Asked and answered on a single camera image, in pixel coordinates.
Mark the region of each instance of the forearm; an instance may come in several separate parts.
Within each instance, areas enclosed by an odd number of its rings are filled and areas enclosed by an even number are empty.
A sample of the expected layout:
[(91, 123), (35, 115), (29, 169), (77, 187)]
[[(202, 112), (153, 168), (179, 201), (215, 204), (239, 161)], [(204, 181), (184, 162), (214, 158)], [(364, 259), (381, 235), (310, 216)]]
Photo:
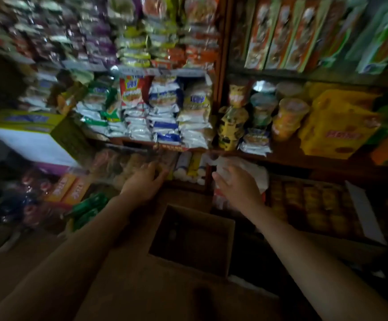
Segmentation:
[(277, 219), (269, 208), (243, 212), (263, 233), (282, 264), (325, 320), (388, 320), (388, 302), (349, 268)]
[(0, 303), (0, 320), (72, 319), (138, 202), (121, 194), (75, 232)]

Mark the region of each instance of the hand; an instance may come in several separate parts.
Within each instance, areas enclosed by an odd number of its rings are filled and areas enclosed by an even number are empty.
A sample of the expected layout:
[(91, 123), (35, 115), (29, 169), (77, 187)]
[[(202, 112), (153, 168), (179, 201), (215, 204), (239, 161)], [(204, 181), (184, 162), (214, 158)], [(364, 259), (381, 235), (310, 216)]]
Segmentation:
[(151, 200), (159, 191), (169, 171), (163, 169), (154, 179), (157, 162), (145, 163), (124, 183), (121, 194), (129, 194), (131, 197), (144, 204)]
[(243, 214), (253, 206), (264, 206), (256, 181), (247, 171), (230, 164), (228, 172), (228, 183), (218, 172), (213, 172), (212, 177), (231, 205)]

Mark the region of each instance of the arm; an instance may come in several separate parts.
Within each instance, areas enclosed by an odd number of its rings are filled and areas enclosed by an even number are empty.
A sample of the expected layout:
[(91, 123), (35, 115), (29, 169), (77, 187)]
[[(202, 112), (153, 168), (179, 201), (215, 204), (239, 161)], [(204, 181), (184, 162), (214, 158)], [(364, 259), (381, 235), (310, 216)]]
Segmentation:
[(388, 302), (340, 261), (273, 216), (252, 176), (230, 166), (229, 182), (213, 173), (231, 204), (260, 229), (304, 296), (324, 321), (388, 320)]
[(31, 271), (0, 303), (0, 320), (72, 320), (130, 213), (152, 199), (167, 171), (154, 180), (156, 165), (144, 165), (121, 194)]

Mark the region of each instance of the yellow snack bag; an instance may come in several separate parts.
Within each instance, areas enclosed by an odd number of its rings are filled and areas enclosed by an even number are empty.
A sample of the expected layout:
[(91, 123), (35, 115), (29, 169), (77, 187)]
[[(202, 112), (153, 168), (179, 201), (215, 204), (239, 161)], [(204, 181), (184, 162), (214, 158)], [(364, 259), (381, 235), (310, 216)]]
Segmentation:
[(380, 126), (380, 117), (365, 108), (378, 95), (327, 90), (317, 97), (312, 113), (298, 133), (306, 155), (347, 159)]

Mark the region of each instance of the white plastic bag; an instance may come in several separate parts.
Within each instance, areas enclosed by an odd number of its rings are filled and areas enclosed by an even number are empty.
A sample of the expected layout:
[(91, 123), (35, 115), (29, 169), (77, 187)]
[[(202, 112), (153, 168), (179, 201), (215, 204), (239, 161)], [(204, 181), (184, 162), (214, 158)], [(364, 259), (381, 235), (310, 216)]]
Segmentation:
[(268, 171), (266, 168), (258, 166), (255, 163), (251, 163), (236, 156), (220, 156), (218, 159), (210, 161), (209, 165), (216, 166), (216, 172), (218, 172), (226, 182), (229, 182), (229, 172), (224, 169), (228, 168), (229, 163), (233, 164), (234, 166), (239, 166), (243, 170), (247, 171), (252, 177), (254, 177), (256, 185), (258, 186), (261, 193), (268, 189)]

